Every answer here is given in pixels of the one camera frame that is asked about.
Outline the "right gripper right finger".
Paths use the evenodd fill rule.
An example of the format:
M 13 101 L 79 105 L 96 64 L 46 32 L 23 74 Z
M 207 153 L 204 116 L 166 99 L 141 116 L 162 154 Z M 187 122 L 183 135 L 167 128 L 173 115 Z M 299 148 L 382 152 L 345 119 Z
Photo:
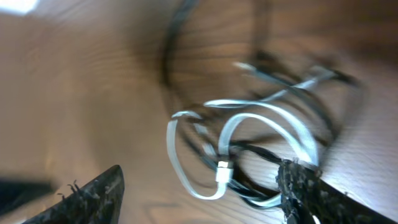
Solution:
M 321 180 L 317 172 L 295 161 L 279 163 L 277 183 L 288 223 L 396 224 Z

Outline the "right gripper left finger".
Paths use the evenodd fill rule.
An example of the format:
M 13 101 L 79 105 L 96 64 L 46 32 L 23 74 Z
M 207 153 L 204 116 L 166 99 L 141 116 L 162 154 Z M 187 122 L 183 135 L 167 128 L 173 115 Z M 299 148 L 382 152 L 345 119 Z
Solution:
M 118 224 L 124 197 L 124 175 L 114 165 L 86 185 L 69 185 L 72 193 L 24 224 Z

